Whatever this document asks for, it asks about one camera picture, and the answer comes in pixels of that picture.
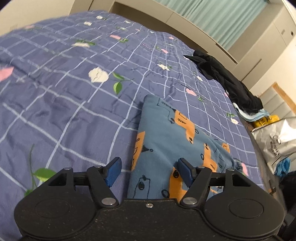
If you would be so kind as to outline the blue orange printed pants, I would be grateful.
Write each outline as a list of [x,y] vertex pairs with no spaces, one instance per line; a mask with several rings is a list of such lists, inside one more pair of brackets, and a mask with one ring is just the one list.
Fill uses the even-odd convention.
[[135,141],[128,198],[181,200],[188,187],[177,167],[180,158],[217,173],[241,169],[227,143],[208,136],[161,98],[147,95]]

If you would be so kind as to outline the padded wooden headboard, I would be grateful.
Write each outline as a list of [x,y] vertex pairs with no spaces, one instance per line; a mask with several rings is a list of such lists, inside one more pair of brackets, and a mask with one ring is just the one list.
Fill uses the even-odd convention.
[[276,82],[259,98],[271,115],[277,115],[280,119],[295,117],[295,103]]

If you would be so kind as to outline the beige window cabinet frame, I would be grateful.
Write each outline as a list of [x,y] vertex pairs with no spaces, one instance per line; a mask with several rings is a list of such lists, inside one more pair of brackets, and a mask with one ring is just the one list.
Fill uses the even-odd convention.
[[74,1],[71,13],[104,10],[188,39],[253,87],[295,38],[285,1]]

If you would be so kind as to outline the light blue folded cloth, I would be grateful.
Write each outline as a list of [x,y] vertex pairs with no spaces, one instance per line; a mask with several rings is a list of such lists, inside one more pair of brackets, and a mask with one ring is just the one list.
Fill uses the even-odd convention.
[[239,108],[239,106],[233,102],[232,103],[235,110],[238,112],[238,114],[245,120],[248,122],[255,122],[258,121],[259,119],[263,118],[263,117],[269,117],[270,113],[268,111],[266,111],[265,109],[260,109],[258,112],[256,113],[247,113],[245,110],[242,110]]

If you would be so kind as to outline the blue plastic bag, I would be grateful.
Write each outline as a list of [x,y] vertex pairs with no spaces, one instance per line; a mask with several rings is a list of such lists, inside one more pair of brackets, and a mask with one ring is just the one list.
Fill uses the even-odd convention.
[[290,171],[290,162],[291,160],[288,157],[278,162],[274,174],[280,178],[286,176]]

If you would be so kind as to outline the light green curtain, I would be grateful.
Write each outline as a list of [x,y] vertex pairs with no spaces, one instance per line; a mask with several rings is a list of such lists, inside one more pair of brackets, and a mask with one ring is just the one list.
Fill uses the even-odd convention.
[[160,0],[229,50],[266,8],[261,0]]

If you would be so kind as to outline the black clothing pile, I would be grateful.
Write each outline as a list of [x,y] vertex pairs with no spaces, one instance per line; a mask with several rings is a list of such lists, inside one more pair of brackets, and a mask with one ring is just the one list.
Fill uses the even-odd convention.
[[254,96],[249,89],[227,70],[216,58],[199,50],[186,58],[196,64],[197,68],[208,80],[216,80],[228,92],[232,102],[247,113],[257,113],[263,109],[260,98]]

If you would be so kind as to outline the purple grid floral quilt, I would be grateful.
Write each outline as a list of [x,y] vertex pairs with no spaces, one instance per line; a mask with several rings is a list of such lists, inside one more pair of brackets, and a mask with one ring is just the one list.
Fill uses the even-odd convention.
[[262,186],[251,139],[216,80],[180,39],[122,16],[87,11],[1,36],[1,240],[18,240],[16,204],[53,172],[122,159],[126,196],[144,97],[156,95],[226,142]]

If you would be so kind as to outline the yellow package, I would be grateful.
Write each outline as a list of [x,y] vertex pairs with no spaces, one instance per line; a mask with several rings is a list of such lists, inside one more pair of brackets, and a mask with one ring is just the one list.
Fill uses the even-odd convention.
[[280,120],[280,118],[277,115],[265,116],[265,117],[260,118],[259,120],[254,121],[252,123],[252,126],[254,128],[257,128],[257,127],[269,125],[269,124],[277,122],[279,120]]

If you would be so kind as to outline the black backpack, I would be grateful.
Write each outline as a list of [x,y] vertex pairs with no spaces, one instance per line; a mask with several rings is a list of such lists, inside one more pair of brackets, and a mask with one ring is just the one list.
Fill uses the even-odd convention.
[[280,181],[280,189],[282,191],[285,205],[288,210],[295,205],[296,199],[296,173],[295,171],[288,173]]

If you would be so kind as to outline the white paper shopping bag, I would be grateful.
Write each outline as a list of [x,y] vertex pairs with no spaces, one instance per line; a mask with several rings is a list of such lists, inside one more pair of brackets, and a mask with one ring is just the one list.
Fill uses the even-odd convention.
[[278,162],[287,157],[291,160],[289,173],[295,171],[295,117],[255,128],[251,133],[273,174]]

